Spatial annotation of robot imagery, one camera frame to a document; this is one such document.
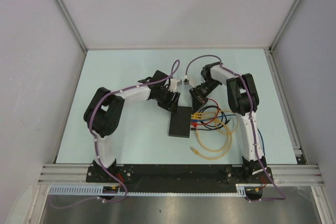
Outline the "black network switch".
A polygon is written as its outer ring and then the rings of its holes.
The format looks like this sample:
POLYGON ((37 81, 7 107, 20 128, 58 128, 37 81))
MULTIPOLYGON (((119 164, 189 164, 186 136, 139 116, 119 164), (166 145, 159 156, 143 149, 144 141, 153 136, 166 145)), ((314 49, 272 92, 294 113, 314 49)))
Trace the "black network switch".
POLYGON ((171 113, 168 136, 189 138, 191 131, 192 108, 178 106, 176 113, 171 113))

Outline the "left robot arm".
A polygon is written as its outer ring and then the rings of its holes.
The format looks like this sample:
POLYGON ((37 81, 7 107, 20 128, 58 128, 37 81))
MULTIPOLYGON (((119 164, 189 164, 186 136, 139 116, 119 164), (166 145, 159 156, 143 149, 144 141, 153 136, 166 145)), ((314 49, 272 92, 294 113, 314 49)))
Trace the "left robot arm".
POLYGON ((83 119, 95 142, 95 162, 100 165, 98 176, 105 182, 115 178, 112 166, 116 157, 112 150, 111 135, 117 129, 123 108, 140 101, 155 100, 157 105, 171 113, 177 112, 182 80, 157 70, 153 76, 139 80, 136 85, 111 91, 99 88, 88 105, 83 119))

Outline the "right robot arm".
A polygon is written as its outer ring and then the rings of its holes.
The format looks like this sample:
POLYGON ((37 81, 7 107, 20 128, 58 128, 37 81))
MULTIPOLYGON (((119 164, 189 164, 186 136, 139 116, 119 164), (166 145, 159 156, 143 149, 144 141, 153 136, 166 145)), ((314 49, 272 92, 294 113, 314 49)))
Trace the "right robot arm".
POLYGON ((230 110, 237 116, 243 139, 243 179, 254 183, 266 170, 267 163, 262 140, 256 122, 259 96, 250 73, 240 75, 221 65, 220 62, 203 67, 204 82, 191 88, 192 111, 197 112, 208 102, 208 96, 219 85, 227 88, 230 110))

